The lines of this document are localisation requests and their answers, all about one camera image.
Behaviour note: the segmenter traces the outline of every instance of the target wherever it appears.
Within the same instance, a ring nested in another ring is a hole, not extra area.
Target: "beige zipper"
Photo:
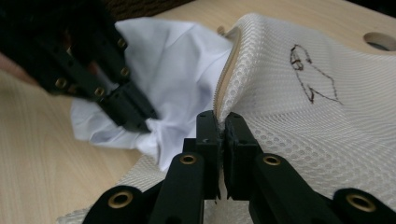
[[[234,27],[231,31],[224,35],[227,39],[233,41],[233,48],[231,49],[230,56],[224,65],[223,70],[218,81],[218,85],[215,91],[213,111],[216,118],[219,118],[219,112],[221,111],[222,101],[224,99],[225,92],[233,74],[233,69],[236,64],[236,60],[239,55],[239,49],[241,45],[242,32],[238,27]]]

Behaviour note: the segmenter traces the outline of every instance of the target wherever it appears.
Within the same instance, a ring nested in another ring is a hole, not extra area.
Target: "dark woven basket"
[[[107,10],[117,21],[150,17],[193,0],[103,0]]]

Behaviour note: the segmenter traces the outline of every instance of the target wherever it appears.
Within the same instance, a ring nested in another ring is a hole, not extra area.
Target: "mesh laundry bag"
[[[262,149],[286,158],[315,191],[362,189],[395,210],[396,57],[258,14],[227,36],[233,50],[214,98],[220,126],[238,113]],[[153,186],[164,177],[155,167],[143,156],[119,184]],[[58,223],[81,223],[87,211]],[[248,203],[207,201],[205,223],[251,223]]]

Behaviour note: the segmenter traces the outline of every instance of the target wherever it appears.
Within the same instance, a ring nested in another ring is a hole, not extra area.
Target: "black scribble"
[[[290,64],[311,104],[314,103],[317,94],[342,105],[338,100],[334,79],[313,65],[306,49],[300,45],[294,45],[290,51]]]

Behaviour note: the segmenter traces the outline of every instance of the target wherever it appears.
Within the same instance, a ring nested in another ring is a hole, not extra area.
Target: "table surface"
[[[249,12],[320,30],[367,53],[371,32],[396,37],[396,19],[343,0],[197,0],[158,18],[226,30]],[[74,138],[71,98],[51,96],[0,71],[0,223],[55,223],[87,207],[130,170],[140,153]]]

